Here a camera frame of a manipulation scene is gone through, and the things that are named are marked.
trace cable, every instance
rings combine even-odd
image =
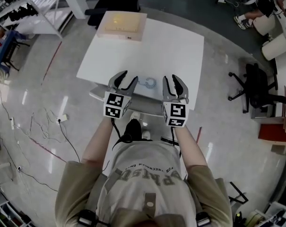
[[[15,168],[17,169],[16,164],[15,164],[15,162],[13,161],[13,159],[12,159],[12,157],[11,157],[10,153],[9,153],[9,150],[7,150],[6,146],[4,145],[4,141],[3,141],[3,139],[2,139],[1,137],[0,137],[0,139],[2,140],[2,145],[3,145],[3,146],[4,146],[4,148],[6,149],[7,154],[9,155],[9,157],[10,157],[10,159],[11,159],[12,163],[14,164]]]
[[[61,127],[61,120],[59,119],[58,122],[59,122],[60,129],[61,129],[61,131],[62,131],[62,134],[64,135],[65,139],[69,142],[69,144],[71,145],[71,147],[74,149],[74,151],[75,151],[75,153],[76,153],[76,155],[77,155],[77,157],[78,157],[78,154],[77,154],[77,152],[76,152],[76,149],[73,147],[73,145],[71,144],[71,142],[67,139],[67,137],[66,137],[65,134],[63,133],[63,130],[62,130],[62,127]]]
[[[7,117],[8,117],[8,119],[10,120],[9,113],[8,113],[8,111],[7,111],[7,109],[6,109],[6,107],[4,106],[3,101],[2,101],[2,93],[1,93],[1,90],[0,90],[0,99],[1,99],[1,104],[2,104],[3,108],[5,109],[5,111],[6,111],[6,113],[7,113]]]
[[[230,2],[230,1],[228,1],[228,0],[225,0],[227,3],[229,3],[229,4],[232,4],[234,7],[236,7],[236,8],[238,8],[238,6],[239,6],[239,3],[236,1],[236,3],[237,3],[237,6],[234,4],[234,3],[232,3],[232,2]]]
[[[29,167],[30,167],[30,162],[28,161],[27,157],[25,156],[25,154],[24,154],[24,152],[23,152],[23,150],[22,150],[22,148],[21,148],[21,146],[19,144],[19,141],[16,139],[16,131],[14,131],[14,137],[15,137],[15,141],[16,141],[17,145],[19,146],[19,148],[20,148],[20,150],[22,152],[22,155],[24,156],[24,158],[26,159],[26,161],[28,162]]]
[[[44,129],[43,129],[43,125],[42,125],[42,124],[39,124],[39,123],[36,121],[36,119],[35,119],[35,114],[34,114],[34,113],[33,113],[33,115],[32,115],[30,125],[32,125],[32,122],[35,122],[37,125],[39,125],[39,127],[40,127],[40,129],[41,129],[41,131],[42,131],[42,133],[43,133],[43,139],[47,139],[48,142],[49,142],[49,140],[55,140],[55,141],[57,141],[57,142],[59,142],[59,143],[62,143],[61,141],[59,141],[59,140],[57,140],[57,139],[55,139],[55,138],[50,138],[50,137],[49,137],[49,126],[50,126],[49,122],[55,123],[55,121],[52,121],[52,120],[50,119],[46,108],[43,108],[43,109],[45,110],[45,113],[46,113],[47,130],[44,130]]]
[[[31,176],[31,175],[29,175],[29,174],[23,172],[22,169],[20,169],[20,172],[22,172],[22,173],[25,174],[26,176],[29,176],[29,177],[33,178],[37,183],[39,183],[39,184],[41,184],[41,185],[45,185],[45,186],[47,186],[48,188],[50,188],[51,190],[53,190],[53,191],[55,191],[55,192],[58,191],[58,190],[55,190],[55,189],[51,188],[51,187],[48,186],[46,183],[41,183],[41,182],[39,182],[39,181],[38,181],[37,179],[35,179],[33,176]]]
[[[274,12],[272,12],[269,17],[271,17],[272,15],[277,16],[277,15],[279,15],[279,14],[281,14],[281,13],[283,13],[283,11],[281,11],[281,12],[278,13],[278,14],[275,14]]]
[[[124,142],[127,144],[132,143],[132,137],[130,134],[123,134],[122,136],[120,135],[119,129],[118,129],[118,127],[116,127],[116,125],[114,123],[114,118],[111,118],[111,123],[113,124],[113,127],[115,128],[116,133],[118,134],[119,140],[120,140],[120,141],[116,142],[116,144],[113,146],[113,148],[117,145],[117,143],[120,143],[120,142]],[[126,135],[128,135],[130,137],[130,140],[123,140],[123,137],[125,137]]]
[[[109,162],[110,162],[110,160],[107,162],[107,165],[106,165],[105,169],[102,170],[102,172],[106,170],[106,168],[108,167]]]
[[[173,146],[175,146],[173,127],[170,127],[170,130],[171,130],[171,134],[172,134],[172,144],[173,144]]]
[[[60,159],[61,161],[66,162],[66,161],[63,160],[61,157],[59,157],[59,156],[57,156],[56,154],[52,153],[52,152],[51,152],[49,149],[47,149],[44,145],[38,143],[35,139],[33,139],[33,138],[31,138],[30,136],[28,136],[28,134],[25,133],[24,130],[23,130],[21,127],[19,127],[19,126],[17,126],[17,125],[14,125],[14,127],[16,127],[17,129],[20,129],[21,132],[22,132],[23,134],[25,134],[33,143],[35,143],[36,145],[38,145],[38,146],[41,147],[42,149],[46,150],[48,153],[52,154],[53,156],[55,156],[56,158]]]
[[[17,168],[17,166],[16,166],[16,164],[15,164],[14,160],[12,159],[12,157],[11,157],[11,155],[10,155],[10,153],[9,153],[9,151],[8,151],[8,149],[7,149],[7,147],[6,147],[6,146],[5,146],[5,144],[4,144],[3,139],[2,139],[1,137],[0,137],[0,139],[2,140],[2,145],[3,145],[3,146],[4,146],[4,148],[6,149],[6,151],[7,151],[8,155],[9,155],[9,157],[10,157],[11,161],[12,161],[12,163],[14,164],[14,167],[18,170],[18,168]],[[25,175],[27,175],[27,176],[32,177],[33,179],[35,179],[33,176],[31,176],[31,175],[26,174],[25,172],[23,172],[23,171],[22,171],[22,169],[20,169],[20,170],[18,170],[18,171],[20,171],[20,172],[22,172],[23,174],[25,174]],[[39,182],[37,179],[35,179],[35,181],[36,181],[37,183],[41,184],[41,185],[45,185],[45,186],[47,186],[47,187],[48,187],[48,188],[50,188],[51,190],[54,190],[53,188],[51,188],[51,187],[50,187],[50,186],[48,186],[47,184]]]
[[[174,127],[170,127],[171,134],[172,134],[172,144],[175,147],[175,141],[174,141],[174,132],[173,132]]]

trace table leg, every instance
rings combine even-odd
[[[13,67],[15,70],[19,71],[10,61],[7,62],[11,67]]]
[[[17,41],[17,45],[20,45],[20,44],[27,45],[28,47],[30,46],[30,45],[28,45],[28,44],[26,44],[26,43],[22,43],[22,42],[18,42],[18,41]]]

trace chair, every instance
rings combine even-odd
[[[98,27],[106,11],[139,12],[139,0],[99,0],[94,9],[87,9],[89,15],[88,25]]]
[[[274,74],[274,82],[268,85],[267,74],[263,70],[259,69],[258,64],[246,65],[246,74],[244,74],[244,77],[246,77],[247,80],[245,83],[243,83],[242,80],[240,80],[238,76],[232,72],[229,72],[229,76],[235,77],[235,79],[243,87],[243,90],[241,90],[239,94],[234,97],[229,96],[228,100],[232,101],[241,95],[246,94],[246,110],[243,110],[244,114],[249,111],[249,104],[251,104],[251,106],[254,108],[275,105],[275,102],[286,104],[285,96],[269,94],[269,90],[273,87],[278,90],[276,74]]]

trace floor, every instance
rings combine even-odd
[[[236,5],[240,0],[228,1]],[[143,7],[164,11],[203,25],[252,54],[264,66],[275,65],[274,61],[267,61],[261,53],[261,46],[267,39],[255,29],[241,30],[233,20],[234,15],[251,11],[253,8],[250,6],[240,3],[235,8],[230,4],[215,4],[215,0],[139,0],[139,3]]]
[[[277,184],[286,157],[270,152],[271,146],[257,139],[259,125],[249,114],[242,114],[244,98],[229,102],[240,86],[228,76],[242,74],[246,62],[255,59],[223,36],[192,21],[155,9],[142,8],[148,17],[171,23],[205,37],[199,91],[187,126],[196,138],[215,178],[222,177],[230,196],[232,181],[246,193],[249,202],[241,211],[246,216],[254,209],[263,210]],[[15,58],[20,72],[0,82],[0,162],[12,164],[0,170],[2,190],[12,204],[26,213],[38,227],[54,227],[54,203],[65,161],[77,156],[54,122],[56,115],[67,114],[62,130],[79,156],[96,131],[103,116],[103,104],[89,96],[94,84],[76,78],[95,29],[85,20],[73,19],[64,31],[62,42],[54,35],[41,35],[32,46],[20,48]],[[117,122],[122,131],[130,112]],[[9,118],[14,118],[14,129]],[[170,137],[163,121],[144,117],[151,137]],[[110,160],[113,132],[105,164]]]

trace shoe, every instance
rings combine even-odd
[[[141,114],[139,112],[133,112],[132,115],[130,116],[130,120],[136,119],[137,121],[139,121],[141,118]]]
[[[246,27],[246,28],[252,28],[253,25],[250,24],[248,21],[244,22],[243,25]]]
[[[246,29],[245,25],[244,25],[243,22],[238,18],[238,16],[233,17],[233,19],[234,19],[234,21],[237,23],[237,25],[238,25],[241,29],[243,29],[243,30]]]
[[[142,133],[142,139],[149,140],[151,138],[149,131],[143,131]]]

